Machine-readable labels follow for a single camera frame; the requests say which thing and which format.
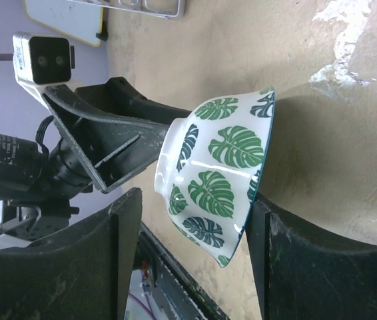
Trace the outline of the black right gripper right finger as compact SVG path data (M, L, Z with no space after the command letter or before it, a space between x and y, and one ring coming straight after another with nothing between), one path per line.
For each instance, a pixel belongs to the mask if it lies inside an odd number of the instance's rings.
M377 245L258 196L246 237L263 319L377 319Z

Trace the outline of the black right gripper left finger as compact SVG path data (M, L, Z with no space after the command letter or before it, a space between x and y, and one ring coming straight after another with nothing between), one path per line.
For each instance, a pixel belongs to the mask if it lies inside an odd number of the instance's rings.
M0 250L0 319L123 319L141 214L132 188L61 231Z

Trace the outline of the green leaf pattern bowl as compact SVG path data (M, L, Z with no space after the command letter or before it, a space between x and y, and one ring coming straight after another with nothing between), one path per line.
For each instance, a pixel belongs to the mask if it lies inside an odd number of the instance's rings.
M175 119L157 161L154 189L173 225L221 267L246 227L274 120L273 87L214 97Z

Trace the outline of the white wire dish rack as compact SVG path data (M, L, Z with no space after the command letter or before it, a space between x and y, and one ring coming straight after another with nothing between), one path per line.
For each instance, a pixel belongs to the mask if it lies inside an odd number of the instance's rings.
M105 9L116 9L120 11L142 13L151 17L158 17L163 19L179 19L184 16L186 10L186 1L176 1L174 11L155 11L148 1L117 1L114 5L110 1L73 1L74 3L83 3L102 7Z

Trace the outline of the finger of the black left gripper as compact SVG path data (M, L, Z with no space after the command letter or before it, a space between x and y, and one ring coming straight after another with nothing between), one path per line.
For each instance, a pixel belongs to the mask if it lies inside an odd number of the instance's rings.
M170 109L132 87L50 85L42 97L96 189L110 193L157 158Z
M100 85L79 87L75 93L98 110L163 125L170 125L176 118L186 118L190 115L189 110L147 99L124 77L113 77Z

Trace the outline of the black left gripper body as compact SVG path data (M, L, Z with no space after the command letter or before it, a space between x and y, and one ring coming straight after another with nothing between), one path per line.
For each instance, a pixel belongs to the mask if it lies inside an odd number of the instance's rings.
M122 125L65 115L45 118L60 139L45 165L46 193L110 193L122 184Z

